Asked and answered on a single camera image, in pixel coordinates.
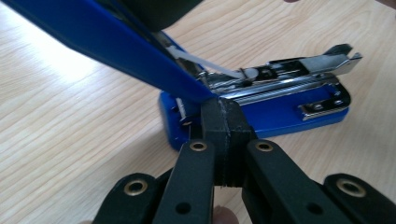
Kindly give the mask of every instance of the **table surface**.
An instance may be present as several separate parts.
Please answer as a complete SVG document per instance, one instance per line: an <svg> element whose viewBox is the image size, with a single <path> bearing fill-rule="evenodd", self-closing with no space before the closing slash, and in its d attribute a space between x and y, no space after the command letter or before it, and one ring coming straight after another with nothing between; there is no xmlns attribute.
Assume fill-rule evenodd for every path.
<svg viewBox="0 0 396 224"><path fill-rule="evenodd" d="M166 32L231 69L352 45L364 58L340 77L353 97L346 119L270 140L319 183L351 174L396 202L395 14L373 0L210 0ZM1 3L0 21L0 223L92 220L120 178L175 164L158 90L67 49ZM250 222L240 189L215 192L215 204Z"/></svg>

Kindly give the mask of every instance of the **blue stapler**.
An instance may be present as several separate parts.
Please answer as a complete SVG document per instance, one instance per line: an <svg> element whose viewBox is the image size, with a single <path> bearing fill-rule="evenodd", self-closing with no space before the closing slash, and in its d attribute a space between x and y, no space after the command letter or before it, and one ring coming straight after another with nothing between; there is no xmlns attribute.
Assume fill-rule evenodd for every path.
<svg viewBox="0 0 396 224"><path fill-rule="evenodd" d="M343 44L230 71L185 52L162 31L201 0L2 1L69 48L163 90L160 107L176 149L200 124L200 104L214 97L240 104L259 137L339 122L351 99L336 76L361 59L349 58L352 47Z"/></svg>

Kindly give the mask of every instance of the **wooden table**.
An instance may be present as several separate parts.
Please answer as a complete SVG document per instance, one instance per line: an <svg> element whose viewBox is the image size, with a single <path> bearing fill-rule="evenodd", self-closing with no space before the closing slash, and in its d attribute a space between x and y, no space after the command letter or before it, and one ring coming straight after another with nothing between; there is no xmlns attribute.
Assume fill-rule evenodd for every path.
<svg viewBox="0 0 396 224"><path fill-rule="evenodd" d="M346 119L271 140L320 183L347 173L396 202L395 15L373 0L208 0L167 33L231 69L351 44L364 59L341 77L353 97ZM4 4L0 22L0 223L92 220L117 180L174 165L158 90L65 48ZM216 194L250 222L240 189Z"/></svg>

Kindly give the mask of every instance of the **clamp jaw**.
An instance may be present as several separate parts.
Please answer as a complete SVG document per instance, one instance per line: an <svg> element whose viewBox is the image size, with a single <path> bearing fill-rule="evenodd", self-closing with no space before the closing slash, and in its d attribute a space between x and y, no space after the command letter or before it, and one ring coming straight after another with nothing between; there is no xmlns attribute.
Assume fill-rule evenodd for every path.
<svg viewBox="0 0 396 224"><path fill-rule="evenodd" d="M125 176L93 224L211 223L214 186L242 188L253 223L396 222L396 205L355 176L311 180L280 146L257 139L236 102L203 103L201 123L173 169Z"/></svg>

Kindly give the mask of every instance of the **metal rivet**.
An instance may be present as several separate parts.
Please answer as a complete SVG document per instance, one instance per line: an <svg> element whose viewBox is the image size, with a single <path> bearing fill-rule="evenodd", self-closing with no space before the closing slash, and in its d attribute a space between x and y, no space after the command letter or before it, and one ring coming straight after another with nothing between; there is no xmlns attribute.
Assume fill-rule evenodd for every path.
<svg viewBox="0 0 396 224"><path fill-rule="evenodd" d="M264 74L264 77L270 77L272 75L272 72L268 69L263 69L262 74Z"/></svg>
<svg viewBox="0 0 396 224"><path fill-rule="evenodd" d="M274 149L271 145L269 145L267 143L264 143L264 142L256 143L255 147L258 150L263 151L263 152L269 152L269 151L272 151Z"/></svg>
<svg viewBox="0 0 396 224"><path fill-rule="evenodd" d="M362 198L366 196L366 190L361 185L351 180L339 179L337 180L336 185L337 188L352 197Z"/></svg>
<svg viewBox="0 0 396 224"><path fill-rule="evenodd" d="M323 109L323 105L314 105L313 107L314 107L315 110Z"/></svg>
<svg viewBox="0 0 396 224"><path fill-rule="evenodd" d="M207 145L203 142L193 142L190 144L190 148L194 151L204 151L207 149Z"/></svg>
<svg viewBox="0 0 396 224"><path fill-rule="evenodd" d="M149 185L145 180L136 179L125 185L124 192L129 196L136 196L145 192L148 186Z"/></svg>
<svg viewBox="0 0 396 224"><path fill-rule="evenodd" d="M192 124L192 121L184 122L182 125L183 125L183 126L188 126L188 125L190 125L190 124Z"/></svg>
<svg viewBox="0 0 396 224"><path fill-rule="evenodd" d="M335 105L341 105L342 103L343 103L342 100L336 100L336 101L334 101L334 104L335 104Z"/></svg>

